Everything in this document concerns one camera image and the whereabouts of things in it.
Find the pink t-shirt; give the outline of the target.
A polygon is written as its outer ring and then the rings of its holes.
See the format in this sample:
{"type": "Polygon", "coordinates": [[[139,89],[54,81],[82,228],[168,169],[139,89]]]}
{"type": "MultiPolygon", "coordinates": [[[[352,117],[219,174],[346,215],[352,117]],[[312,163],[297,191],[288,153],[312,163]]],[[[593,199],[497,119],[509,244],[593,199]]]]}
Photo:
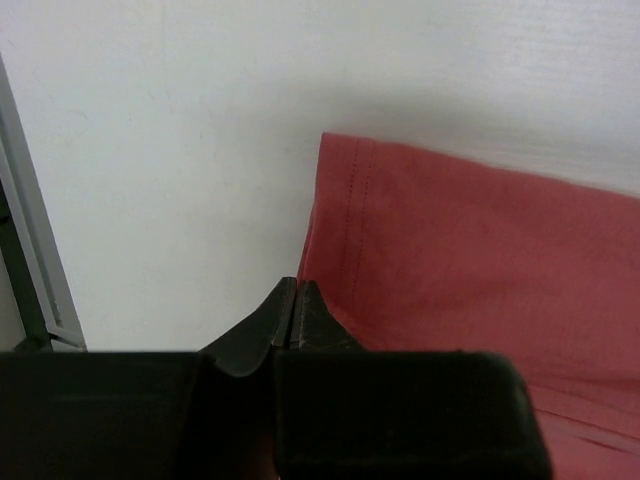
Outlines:
{"type": "Polygon", "coordinates": [[[375,350],[490,350],[559,479],[639,475],[639,201],[324,134],[298,276],[375,350]]]}

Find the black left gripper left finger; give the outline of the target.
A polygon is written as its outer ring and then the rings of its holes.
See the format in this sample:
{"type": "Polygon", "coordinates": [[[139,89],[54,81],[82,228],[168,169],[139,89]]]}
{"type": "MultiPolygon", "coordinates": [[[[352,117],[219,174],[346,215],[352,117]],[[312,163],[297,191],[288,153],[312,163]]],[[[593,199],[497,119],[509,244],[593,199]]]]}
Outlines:
{"type": "Polygon", "coordinates": [[[5,479],[273,479],[273,351],[296,282],[191,352],[1,358],[5,479]]]}

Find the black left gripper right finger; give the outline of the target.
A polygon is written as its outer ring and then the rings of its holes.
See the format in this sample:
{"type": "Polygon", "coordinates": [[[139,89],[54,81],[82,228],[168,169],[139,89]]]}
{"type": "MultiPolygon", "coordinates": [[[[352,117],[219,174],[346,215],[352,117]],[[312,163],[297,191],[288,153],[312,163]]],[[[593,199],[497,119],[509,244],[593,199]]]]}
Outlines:
{"type": "Polygon", "coordinates": [[[283,479],[549,479],[525,383],[491,352],[363,348],[300,285],[275,354],[283,479]]]}

